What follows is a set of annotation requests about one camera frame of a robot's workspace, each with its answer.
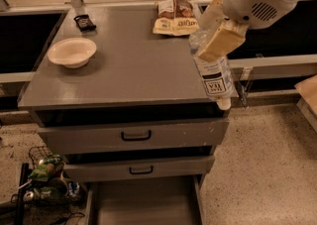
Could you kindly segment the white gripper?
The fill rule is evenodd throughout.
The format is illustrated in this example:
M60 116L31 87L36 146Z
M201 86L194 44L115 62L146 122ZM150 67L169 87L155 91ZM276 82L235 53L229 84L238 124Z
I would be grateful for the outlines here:
M201 27L217 29L207 35L196 56L208 62L226 56L245 42L249 27L271 26L292 11L296 3L297 0L211 0L201 15Z

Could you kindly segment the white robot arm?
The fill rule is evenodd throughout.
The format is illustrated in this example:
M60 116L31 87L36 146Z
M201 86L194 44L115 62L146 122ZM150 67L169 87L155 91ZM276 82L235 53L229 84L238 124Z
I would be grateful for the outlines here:
M199 18L206 33L196 56L214 61L246 40L249 29L265 29L292 11L299 0L212 0Z

